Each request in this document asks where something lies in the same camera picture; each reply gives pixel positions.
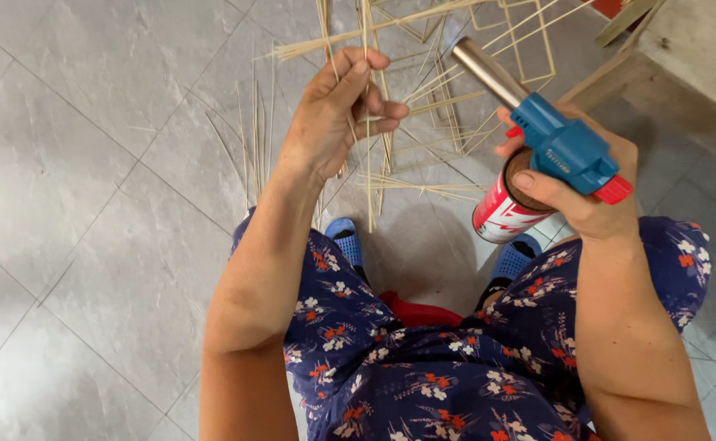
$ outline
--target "floral dress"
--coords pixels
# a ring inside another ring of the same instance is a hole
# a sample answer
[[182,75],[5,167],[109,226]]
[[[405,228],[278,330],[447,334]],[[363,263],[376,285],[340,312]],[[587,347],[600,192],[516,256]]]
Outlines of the floral dress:
[[[657,295],[681,332],[704,300],[708,236],[667,217],[638,222]],[[457,327],[404,328],[312,230],[283,354],[308,439],[597,440],[578,380],[580,252],[580,240],[543,252]]]

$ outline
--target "red and white canister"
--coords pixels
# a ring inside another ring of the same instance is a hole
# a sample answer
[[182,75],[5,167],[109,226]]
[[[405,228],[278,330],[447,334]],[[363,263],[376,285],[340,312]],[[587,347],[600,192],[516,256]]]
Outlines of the red and white canister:
[[491,243],[508,243],[556,209],[524,195],[507,176],[529,168],[532,149],[524,147],[510,156],[502,173],[472,212],[472,227]]

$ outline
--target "left hand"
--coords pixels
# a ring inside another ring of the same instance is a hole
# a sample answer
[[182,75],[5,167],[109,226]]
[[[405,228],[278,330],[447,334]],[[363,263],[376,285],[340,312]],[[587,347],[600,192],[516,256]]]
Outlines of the left hand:
[[[343,48],[332,61],[327,61],[304,90],[284,140],[281,159],[324,184],[338,173],[355,142],[348,118],[352,118],[359,140],[366,137],[366,123],[358,121],[365,120],[367,107],[369,115],[383,117],[370,123],[369,136],[398,127],[399,120],[410,114],[410,108],[382,100],[380,89],[370,83],[370,68],[381,70],[390,63],[376,50],[369,49],[365,55],[360,47]],[[337,82],[334,67],[341,81]]]

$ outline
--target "blue slipper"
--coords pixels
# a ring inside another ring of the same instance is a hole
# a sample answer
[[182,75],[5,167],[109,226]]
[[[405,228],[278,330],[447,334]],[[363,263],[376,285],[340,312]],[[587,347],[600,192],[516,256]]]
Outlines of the blue slipper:
[[522,234],[517,238],[513,239],[513,242],[502,245],[500,255],[497,257],[497,264],[494,269],[491,270],[491,277],[489,280],[494,280],[497,277],[507,277],[510,280],[514,280],[519,275],[522,269],[532,259],[522,254],[516,248],[513,248],[512,244],[515,242],[523,242],[532,248],[535,256],[540,255],[540,244],[534,237]]
[[[352,232],[352,235],[343,238],[335,238],[336,236],[343,236],[339,235],[339,233],[344,231]],[[336,245],[339,245],[341,252],[344,257],[347,257],[347,261],[350,265],[363,266],[363,255],[360,252],[358,230],[355,229],[355,224],[353,224],[349,217],[339,217],[338,219],[331,221],[328,228],[325,229],[325,236],[328,236],[336,243]]]

